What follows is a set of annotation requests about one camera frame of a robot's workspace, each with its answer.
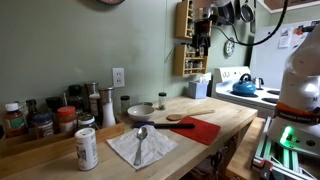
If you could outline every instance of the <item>small bowl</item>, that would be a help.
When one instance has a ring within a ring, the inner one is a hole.
[[[142,105],[148,105],[148,106],[153,106],[152,102],[142,102]]]
[[[127,112],[134,121],[148,121],[152,117],[154,109],[148,105],[136,105],[130,107]]]

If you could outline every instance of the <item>white stove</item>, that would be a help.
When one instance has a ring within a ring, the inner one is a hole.
[[[250,69],[247,66],[215,68],[212,81],[212,97],[257,109],[258,117],[272,117],[279,97],[277,94],[280,92],[279,89],[262,86],[262,90],[256,90],[255,92],[257,97],[243,97],[231,93],[233,84],[238,82],[241,75],[245,73],[250,74]]]

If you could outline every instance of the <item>spoon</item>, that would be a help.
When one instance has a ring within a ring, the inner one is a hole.
[[[200,114],[209,114],[209,113],[214,113],[214,110],[207,110],[207,111],[199,111],[199,112],[195,112],[195,113],[188,113],[188,114],[170,114],[169,116],[167,116],[166,118],[169,121],[178,121],[186,116],[195,116],[195,115],[200,115]]]
[[[145,127],[139,128],[139,130],[137,132],[137,138],[139,139],[139,147],[136,152],[136,158],[133,163],[133,165],[135,165],[135,166],[139,166],[141,164],[141,143],[147,137],[147,135],[148,135],[147,128],[145,128]]]

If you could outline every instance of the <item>wall clock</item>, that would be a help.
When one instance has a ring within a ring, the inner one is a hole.
[[[224,44],[224,54],[227,57],[231,57],[234,52],[235,43],[233,41],[233,38],[230,38],[230,40],[228,39]]]
[[[123,1],[125,1],[125,0],[97,0],[97,1],[99,1],[103,4],[115,6],[115,5],[119,5],[119,4],[123,3]]]

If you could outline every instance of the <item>green light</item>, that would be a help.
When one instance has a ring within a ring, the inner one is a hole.
[[[291,126],[287,126],[284,129],[284,132],[282,133],[281,139],[280,139],[280,143],[281,144],[285,144],[287,141],[287,137],[289,135],[289,133],[292,131],[292,127]]]

